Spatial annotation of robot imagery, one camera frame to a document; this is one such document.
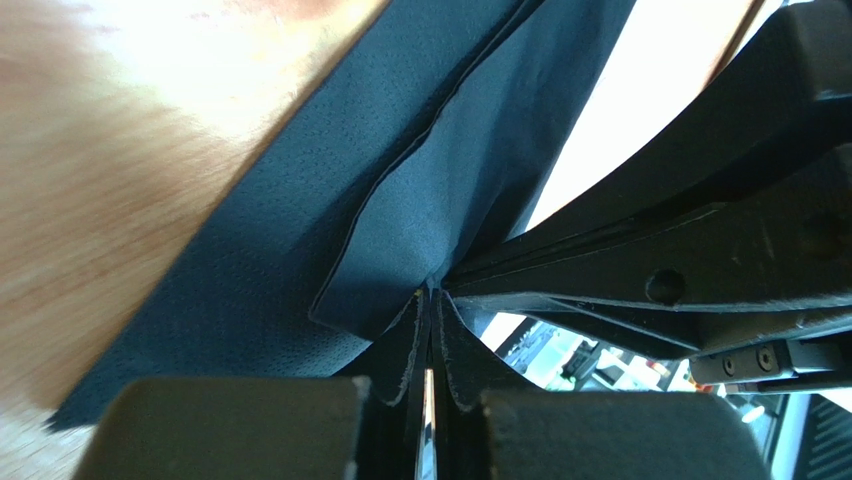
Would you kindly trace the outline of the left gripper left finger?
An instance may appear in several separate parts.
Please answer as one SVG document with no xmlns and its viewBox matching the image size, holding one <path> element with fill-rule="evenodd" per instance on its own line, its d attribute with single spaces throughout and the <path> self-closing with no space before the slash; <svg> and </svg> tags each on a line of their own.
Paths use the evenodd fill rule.
<svg viewBox="0 0 852 480">
<path fill-rule="evenodd" d="M 418 291 L 328 378 L 152 378 L 108 407 L 78 479 L 413 479 L 428 339 Z"/>
</svg>

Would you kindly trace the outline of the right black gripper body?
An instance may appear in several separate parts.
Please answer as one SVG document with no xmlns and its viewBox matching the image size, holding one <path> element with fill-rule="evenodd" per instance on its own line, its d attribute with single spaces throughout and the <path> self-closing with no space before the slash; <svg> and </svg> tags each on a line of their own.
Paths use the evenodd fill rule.
<svg viewBox="0 0 852 480">
<path fill-rule="evenodd" d="M 730 393 L 818 393 L 851 387 L 849 312 L 700 314 L 700 385 Z"/>
</svg>

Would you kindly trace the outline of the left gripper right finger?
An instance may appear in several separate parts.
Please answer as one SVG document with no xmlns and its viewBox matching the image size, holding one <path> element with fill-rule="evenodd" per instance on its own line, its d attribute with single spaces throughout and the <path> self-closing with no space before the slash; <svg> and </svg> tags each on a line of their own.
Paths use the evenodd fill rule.
<svg viewBox="0 0 852 480">
<path fill-rule="evenodd" d="M 751 433 L 707 394 L 550 392 L 430 294 L 441 479 L 765 479 Z"/>
</svg>

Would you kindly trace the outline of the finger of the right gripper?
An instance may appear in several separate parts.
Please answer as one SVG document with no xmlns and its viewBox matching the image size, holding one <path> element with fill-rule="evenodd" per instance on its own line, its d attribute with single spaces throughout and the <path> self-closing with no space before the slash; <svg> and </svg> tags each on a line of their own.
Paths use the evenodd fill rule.
<svg viewBox="0 0 852 480">
<path fill-rule="evenodd" d="M 851 148 L 742 201 L 449 292 L 458 305 L 539 314 L 665 358 L 847 331 Z"/>
<path fill-rule="evenodd" d="M 776 11 L 686 109 L 530 231 L 453 269 L 459 286 L 732 203 L 851 136 L 851 5 Z"/>
</svg>

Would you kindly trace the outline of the black paper napkin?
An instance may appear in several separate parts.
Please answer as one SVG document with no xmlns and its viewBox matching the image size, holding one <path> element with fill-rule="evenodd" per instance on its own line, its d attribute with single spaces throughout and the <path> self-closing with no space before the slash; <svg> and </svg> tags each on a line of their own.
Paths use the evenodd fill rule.
<svg viewBox="0 0 852 480">
<path fill-rule="evenodd" d="M 630 1 L 394 1 L 48 420 L 149 376 L 327 376 L 520 234 Z"/>
</svg>

